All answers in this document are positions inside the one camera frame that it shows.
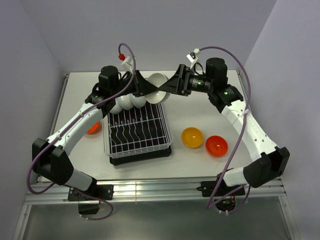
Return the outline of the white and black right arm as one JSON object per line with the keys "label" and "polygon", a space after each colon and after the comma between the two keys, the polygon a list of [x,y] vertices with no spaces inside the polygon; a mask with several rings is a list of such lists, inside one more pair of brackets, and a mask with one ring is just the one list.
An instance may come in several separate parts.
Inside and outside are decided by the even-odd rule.
{"label": "white and black right arm", "polygon": [[159,89],[163,92],[188,96],[193,91],[208,95],[216,107],[234,127],[245,144],[252,162],[244,167],[228,169],[217,183],[222,195],[229,194],[234,186],[250,185],[258,188],[280,177],[286,168],[290,152],[272,141],[246,106],[240,91],[228,83],[227,65],[222,58],[209,58],[205,72],[197,75],[184,64]]}

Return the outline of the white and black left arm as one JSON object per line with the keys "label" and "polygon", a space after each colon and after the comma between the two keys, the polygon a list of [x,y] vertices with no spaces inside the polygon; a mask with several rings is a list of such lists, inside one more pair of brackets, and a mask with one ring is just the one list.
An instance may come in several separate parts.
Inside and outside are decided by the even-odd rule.
{"label": "white and black left arm", "polygon": [[117,97],[127,94],[142,97],[158,89],[136,69],[120,74],[115,66],[103,67],[98,82],[80,110],[60,130],[46,139],[37,138],[33,142],[29,172],[35,172],[53,184],[77,189],[86,200],[97,197],[97,180],[75,169],[69,155],[87,131],[116,105]]}

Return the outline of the white ribbed ceramic bowl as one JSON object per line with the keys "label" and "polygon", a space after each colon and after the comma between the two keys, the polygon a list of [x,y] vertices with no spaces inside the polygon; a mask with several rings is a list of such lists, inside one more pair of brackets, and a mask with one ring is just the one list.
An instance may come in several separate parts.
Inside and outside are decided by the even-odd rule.
{"label": "white ribbed ceramic bowl", "polygon": [[119,96],[116,98],[116,100],[118,101],[120,106],[126,111],[129,111],[134,107],[129,95]]}

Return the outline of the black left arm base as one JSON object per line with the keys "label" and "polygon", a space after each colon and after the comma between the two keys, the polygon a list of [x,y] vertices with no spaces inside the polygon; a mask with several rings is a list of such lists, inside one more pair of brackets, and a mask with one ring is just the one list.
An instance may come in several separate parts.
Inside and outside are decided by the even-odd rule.
{"label": "black left arm base", "polygon": [[[78,202],[78,213],[82,218],[97,221],[110,217],[114,211],[113,205],[109,202],[113,199],[114,186],[112,184],[96,185],[93,190],[81,191],[70,187],[67,200]],[[110,211],[106,216],[92,217],[96,215],[102,204],[109,206]]]}

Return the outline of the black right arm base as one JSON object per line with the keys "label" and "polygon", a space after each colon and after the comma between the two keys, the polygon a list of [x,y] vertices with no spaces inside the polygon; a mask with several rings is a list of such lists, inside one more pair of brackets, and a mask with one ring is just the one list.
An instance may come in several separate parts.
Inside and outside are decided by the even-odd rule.
{"label": "black right arm base", "polygon": [[[218,181],[201,181],[200,186],[196,188],[197,191],[201,192],[202,197],[210,197],[211,194],[214,191],[214,188],[216,187]],[[245,195],[245,188],[239,188],[240,185],[235,186],[227,186],[224,181],[221,182],[220,186],[218,187],[215,197],[216,199],[213,199],[214,201],[218,200],[220,197],[223,197],[227,194],[226,198],[224,198],[222,201],[217,203],[215,206],[218,209],[219,212],[222,213],[229,213],[231,211],[234,211],[237,206],[236,197],[237,196],[244,196]]]}

